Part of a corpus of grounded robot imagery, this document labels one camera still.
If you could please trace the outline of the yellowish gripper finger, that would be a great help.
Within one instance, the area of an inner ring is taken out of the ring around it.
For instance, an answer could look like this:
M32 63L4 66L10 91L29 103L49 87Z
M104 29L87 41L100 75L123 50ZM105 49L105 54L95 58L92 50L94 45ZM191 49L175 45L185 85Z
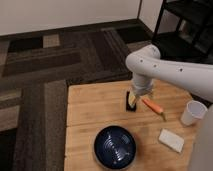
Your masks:
M137 102L136 95L132 91L130 91L129 97L128 97L128 104L130 105L131 108L133 108L135 106L136 102Z

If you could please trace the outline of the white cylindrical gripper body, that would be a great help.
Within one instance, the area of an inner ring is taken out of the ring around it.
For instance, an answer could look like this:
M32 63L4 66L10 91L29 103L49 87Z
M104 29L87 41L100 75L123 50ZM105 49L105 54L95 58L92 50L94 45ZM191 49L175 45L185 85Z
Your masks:
M136 96L143 96L153 89L153 80L150 77L134 74L132 77L132 90Z

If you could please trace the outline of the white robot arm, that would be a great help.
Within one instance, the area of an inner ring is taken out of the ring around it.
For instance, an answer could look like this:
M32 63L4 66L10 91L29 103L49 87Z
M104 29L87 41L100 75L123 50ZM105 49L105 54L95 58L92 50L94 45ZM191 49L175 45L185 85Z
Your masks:
M213 171L213 65L162 60L159 49L147 45L126 57L136 96L149 93L159 79L212 103L201 121L188 171Z

